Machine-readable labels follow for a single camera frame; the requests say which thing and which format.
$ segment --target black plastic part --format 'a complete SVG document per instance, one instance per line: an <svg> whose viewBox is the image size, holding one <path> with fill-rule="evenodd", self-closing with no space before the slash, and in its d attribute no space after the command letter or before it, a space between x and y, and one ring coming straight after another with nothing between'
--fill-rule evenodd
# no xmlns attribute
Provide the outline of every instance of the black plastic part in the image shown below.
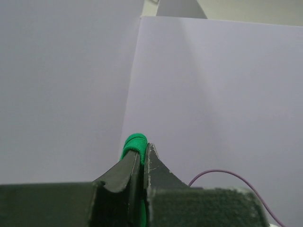
<svg viewBox="0 0 303 227"><path fill-rule="evenodd" d="M93 183L48 183L0 186L1 227L87 227Z"/></svg>
<svg viewBox="0 0 303 227"><path fill-rule="evenodd" d="M190 188L148 144L144 184L149 227L268 227L255 194L246 189Z"/></svg>
<svg viewBox="0 0 303 227"><path fill-rule="evenodd" d="M139 227L142 178L140 154L130 150L96 179L94 182L103 182L104 186L96 198L100 205L95 209L95 222L109 227Z"/></svg>
<svg viewBox="0 0 303 227"><path fill-rule="evenodd" d="M89 183L0 185L0 227L139 227L140 155Z"/></svg>
<svg viewBox="0 0 303 227"><path fill-rule="evenodd" d="M145 152L143 188L188 188L159 159L156 147L149 143Z"/></svg>

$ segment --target white cardboard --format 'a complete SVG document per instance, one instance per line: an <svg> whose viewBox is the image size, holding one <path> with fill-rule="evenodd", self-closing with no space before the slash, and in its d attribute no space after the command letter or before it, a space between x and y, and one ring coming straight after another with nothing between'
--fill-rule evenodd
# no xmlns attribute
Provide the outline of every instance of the white cardboard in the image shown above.
<svg viewBox="0 0 303 227"><path fill-rule="evenodd" d="M144 133L185 183L234 171L286 226L300 226L302 37L302 27L143 17L121 147ZM226 174L195 186L247 187Z"/></svg>
<svg viewBox="0 0 303 227"><path fill-rule="evenodd" d="M143 0L0 2L0 183L117 161Z"/></svg>

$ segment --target cable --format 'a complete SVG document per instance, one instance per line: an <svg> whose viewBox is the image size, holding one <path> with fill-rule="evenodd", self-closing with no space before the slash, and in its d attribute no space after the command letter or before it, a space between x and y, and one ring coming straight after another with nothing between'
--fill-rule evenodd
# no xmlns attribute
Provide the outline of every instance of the cable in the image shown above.
<svg viewBox="0 0 303 227"><path fill-rule="evenodd" d="M191 182L188 184L189 187L191 187L191 185L201 176L208 174L208 173L226 173L226 174L231 174L237 178L239 178L240 180L242 180L245 184L247 184L249 186L249 188L252 189L252 191L257 195L257 197L260 199L260 201L262 202L263 206L265 207L265 209L268 211L268 213L270 214L270 216L272 216L272 218L281 226L281 227L286 227L274 214L273 212L270 210L270 208L268 207L268 205L265 203L265 201L262 199L262 197L260 196L260 194L257 192L257 190L247 181L245 180L243 177L241 177L238 174L235 174L231 171L228 170L221 170L221 169L211 169L211 170L206 170L204 172L199 173L197 176L195 176Z"/></svg>

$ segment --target white paper sheet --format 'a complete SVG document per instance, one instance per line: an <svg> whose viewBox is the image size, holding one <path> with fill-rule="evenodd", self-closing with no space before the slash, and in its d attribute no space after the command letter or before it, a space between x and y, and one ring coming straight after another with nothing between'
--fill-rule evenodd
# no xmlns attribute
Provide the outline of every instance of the white paper sheet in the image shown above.
<svg viewBox="0 0 303 227"><path fill-rule="evenodd" d="M144 17L120 149L144 133L186 183L207 169L234 171L300 226L302 86L302 27ZM225 174L195 186L246 187Z"/></svg>
<svg viewBox="0 0 303 227"><path fill-rule="evenodd" d="M117 161L143 0L0 2L0 183Z"/></svg>

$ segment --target green rubber tip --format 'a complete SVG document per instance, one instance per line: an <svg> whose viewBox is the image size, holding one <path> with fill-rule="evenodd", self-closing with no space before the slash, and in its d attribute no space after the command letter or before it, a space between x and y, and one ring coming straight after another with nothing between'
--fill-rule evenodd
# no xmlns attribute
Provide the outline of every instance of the green rubber tip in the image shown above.
<svg viewBox="0 0 303 227"><path fill-rule="evenodd" d="M144 165L146 147L147 147L146 136L144 136L141 133L135 133L133 135L130 135L125 141L120 160L124 158L124 156L127 154L129 150L134 150L139 152L141 165Z"/></svg>

